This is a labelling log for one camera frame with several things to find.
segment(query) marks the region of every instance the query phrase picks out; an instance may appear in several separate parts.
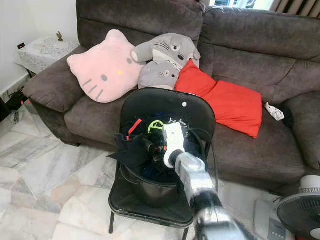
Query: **sofa backrest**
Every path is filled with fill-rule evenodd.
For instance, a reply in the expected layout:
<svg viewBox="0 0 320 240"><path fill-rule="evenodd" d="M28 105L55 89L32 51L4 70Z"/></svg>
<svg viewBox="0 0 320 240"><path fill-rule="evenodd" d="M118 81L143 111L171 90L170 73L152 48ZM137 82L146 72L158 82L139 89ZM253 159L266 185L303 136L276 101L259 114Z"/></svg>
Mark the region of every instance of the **sofa backrest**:
<svg viewBox="0 0 320 240"><path fill-rule="evenodd" d="M135 46L166 33L197 44L204 20L200 3L181 0L77 0L76 12L79 42L88 49L111 29L123 32Z"/></svg>
<svg viewBox="0 0 320 240"><path fill-rule="evenodd" d="M320 19L230 7L209 8L200 68L282 103L320 91Z"/></svg>

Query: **sofa armrest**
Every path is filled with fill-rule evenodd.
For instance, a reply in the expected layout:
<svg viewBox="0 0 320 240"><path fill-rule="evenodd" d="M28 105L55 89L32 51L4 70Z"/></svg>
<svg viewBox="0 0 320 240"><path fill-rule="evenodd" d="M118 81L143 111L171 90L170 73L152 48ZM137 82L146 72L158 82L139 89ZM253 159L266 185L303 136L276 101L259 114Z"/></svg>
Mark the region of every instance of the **sofa armrest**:
<svg viewBox="0 0 320 240"><path fill-rule="evenodd" d="M320 92L311 92L288 100L293 115L293 133L306 163L320 169Z"/></svg>
<svg viewBox="0 0 320 240"><path fill-rule="evenodd" d="M87 49L77 47L46 70L31 78L23 89L26 97L49 109L65 113L83 95L77 78L70 71L67 58L84 53Z"/></svg>

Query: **gray sofa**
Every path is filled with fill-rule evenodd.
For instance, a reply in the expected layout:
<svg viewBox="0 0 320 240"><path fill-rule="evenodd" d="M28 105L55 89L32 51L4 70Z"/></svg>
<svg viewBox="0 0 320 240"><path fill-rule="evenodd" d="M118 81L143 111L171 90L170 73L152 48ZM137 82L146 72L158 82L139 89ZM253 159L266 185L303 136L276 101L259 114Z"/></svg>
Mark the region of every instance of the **gray sofa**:
<svg viewBox="0 0 320 240"><path fill-rule="evenodd" d="M280 195L298 190L307 174L320 175L320 20L268 11L209 8L182 0L77 0L83 53L119 29L138 45L164 33L190 37L200 68L215 80L262 93L284 104L293 129L263 110L257 139L217 124L214 141L220 177ZM24 88L54 135L66 144L115 149L121 107L128 96L103 104L89 99L66 59Z"/></svg>

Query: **lace tablecloth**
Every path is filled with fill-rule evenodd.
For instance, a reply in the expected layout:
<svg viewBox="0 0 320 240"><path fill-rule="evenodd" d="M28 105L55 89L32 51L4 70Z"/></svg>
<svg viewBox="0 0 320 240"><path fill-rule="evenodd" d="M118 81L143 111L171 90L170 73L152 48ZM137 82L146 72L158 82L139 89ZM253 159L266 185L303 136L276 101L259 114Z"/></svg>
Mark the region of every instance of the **lace tablecloth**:
<svg viewBox="0 0 320 240"><path fill-rule="evenodd" d="M42 37L19 49L14 62L38 74L78 46L79 43L74 40L58 41L57 38Z"/></svg>

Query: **electric fan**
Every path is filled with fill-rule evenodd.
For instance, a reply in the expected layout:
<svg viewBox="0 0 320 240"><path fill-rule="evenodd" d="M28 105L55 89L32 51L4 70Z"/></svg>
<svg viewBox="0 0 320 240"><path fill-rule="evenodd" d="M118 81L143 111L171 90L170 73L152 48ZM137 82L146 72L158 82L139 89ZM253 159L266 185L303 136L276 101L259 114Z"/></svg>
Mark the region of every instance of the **electric fan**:
<svg viewBox="0 0 320 240"><path fill-rule="evenodd" d="M265 240L320 240L320 176L303 177L299 193L278 204L257 200L253 224Z"/></svg>

